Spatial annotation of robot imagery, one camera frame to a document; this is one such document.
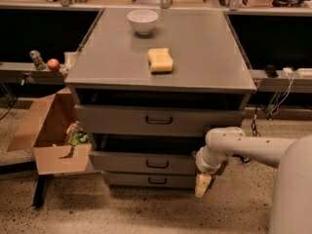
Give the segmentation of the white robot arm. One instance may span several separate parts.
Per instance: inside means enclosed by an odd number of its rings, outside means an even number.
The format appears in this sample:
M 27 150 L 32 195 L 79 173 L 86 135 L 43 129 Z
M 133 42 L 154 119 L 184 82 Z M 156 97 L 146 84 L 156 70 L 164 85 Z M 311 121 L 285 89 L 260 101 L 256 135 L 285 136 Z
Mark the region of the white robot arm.
M 312 234 L 312 136 L 254 137 L 238 127 L 208 131 L 195 154 L 196 196 L 204 195 L 207 177 L 234 154 L 277 170 L 268 234 Z

